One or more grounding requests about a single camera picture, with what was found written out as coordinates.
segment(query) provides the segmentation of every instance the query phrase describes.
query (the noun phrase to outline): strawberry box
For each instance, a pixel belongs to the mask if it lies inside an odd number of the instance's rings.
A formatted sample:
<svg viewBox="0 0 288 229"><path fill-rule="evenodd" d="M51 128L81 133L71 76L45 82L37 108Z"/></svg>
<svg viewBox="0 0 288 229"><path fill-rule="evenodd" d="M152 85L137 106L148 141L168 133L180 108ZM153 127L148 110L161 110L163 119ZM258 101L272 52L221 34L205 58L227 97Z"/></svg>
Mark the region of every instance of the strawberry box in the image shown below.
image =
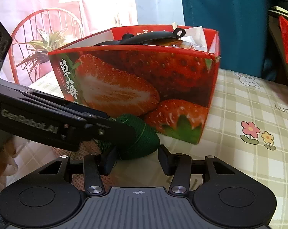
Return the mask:
<svg viewBox="0 0 288 229"><path fill-rule="evenodd" d="M156 45L101 45L125 33L173 31L170 25L116 27L49 53L65 99L116 118L133 114L165 135L197 144L220 58L218 32L203 29L208 51Z"/></svg>

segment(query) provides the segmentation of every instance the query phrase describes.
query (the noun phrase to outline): strawberry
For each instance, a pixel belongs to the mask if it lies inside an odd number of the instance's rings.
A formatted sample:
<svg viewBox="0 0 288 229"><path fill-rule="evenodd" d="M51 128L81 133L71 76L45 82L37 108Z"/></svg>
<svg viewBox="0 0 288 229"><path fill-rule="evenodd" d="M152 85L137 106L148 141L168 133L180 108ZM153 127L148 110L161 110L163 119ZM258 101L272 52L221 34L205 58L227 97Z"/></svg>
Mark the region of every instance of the strawberry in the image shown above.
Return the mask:
<svg viewBox="0 0 288 229"><path fill-rule="evenodd" d="M175 99L160 102L144 120L158 132L197 144L207 115L206 107Z"/></svg>
<svg viewBox="0 0 288 229"><path fill-rule="evenodd" d="M75 74L82 94L91 108L111 117L121 114L142 115L156 108L157 90L143 78L113 68L91 54L81 55Z"/></svg>
<svg viewBox="0 0 288 229"><path fill-rule="evenodd" d="M194 89L211 86L209 82L212 82L213 71L210 70L210 59L148 51L96 51L93 54L120 70L150 82L159 92L161 101L181 92L189 100ZM206 105L208 96L209 92L207 98L203 98L203 105Z"/></svg>

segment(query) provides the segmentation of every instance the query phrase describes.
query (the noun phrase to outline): blue curtain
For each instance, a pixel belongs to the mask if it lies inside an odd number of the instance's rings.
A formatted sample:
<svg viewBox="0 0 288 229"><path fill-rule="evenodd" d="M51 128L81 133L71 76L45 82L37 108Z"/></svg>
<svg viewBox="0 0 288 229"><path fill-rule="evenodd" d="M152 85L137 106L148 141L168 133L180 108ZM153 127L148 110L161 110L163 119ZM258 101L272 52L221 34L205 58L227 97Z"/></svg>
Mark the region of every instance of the blue curtain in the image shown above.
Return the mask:
<svg viewBox="0 0 288 229"><path fill-rule="evenodd" d="M271 0L182 0L185 25L219 31L220 67L261 77L265 65L267 11Z"/></svg>

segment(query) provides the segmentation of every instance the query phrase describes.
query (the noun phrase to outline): green thread spool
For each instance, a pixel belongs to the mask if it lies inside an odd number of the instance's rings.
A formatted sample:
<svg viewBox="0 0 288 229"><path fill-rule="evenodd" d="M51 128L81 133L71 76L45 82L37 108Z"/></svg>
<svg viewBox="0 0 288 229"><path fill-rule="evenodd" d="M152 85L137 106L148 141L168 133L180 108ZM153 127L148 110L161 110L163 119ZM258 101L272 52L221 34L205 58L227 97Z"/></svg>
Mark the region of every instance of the green thread spool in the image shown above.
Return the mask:
<svg viewBox="0 0 288 229"><path fill-rule="evenodd" d="M117 145L119 158L121 160L145 157L158 149L160 145L158 135L151 126L139 117L131 114L123 114L116 119L116 122L132 126L136 133L136 140L132 145ZM99 141L98 145L100 150L105 152L111 146L111 143Z"/></svg>

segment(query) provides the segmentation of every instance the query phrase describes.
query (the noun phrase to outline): black circular disc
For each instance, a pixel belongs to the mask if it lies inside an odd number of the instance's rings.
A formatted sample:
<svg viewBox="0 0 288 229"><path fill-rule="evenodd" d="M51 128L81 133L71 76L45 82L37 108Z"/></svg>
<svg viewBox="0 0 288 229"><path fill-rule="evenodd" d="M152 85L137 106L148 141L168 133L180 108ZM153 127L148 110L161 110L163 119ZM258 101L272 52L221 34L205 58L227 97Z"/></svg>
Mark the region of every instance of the black circular disc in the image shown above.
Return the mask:
<svg viewBox="0 0 288 229"><path fill-rule="evenodd" d="M206 182L194 193L193 204L209 221L233 228L255 228L268 224L276 198L264 185Z"/></svg>
<svg viewBox="0 0 288 229"><path fill-rule="evenodd" d="M44 228L71 217L81 205L80 193L70 183L15 182L0 193L0 214L12 225Z"/></svg>

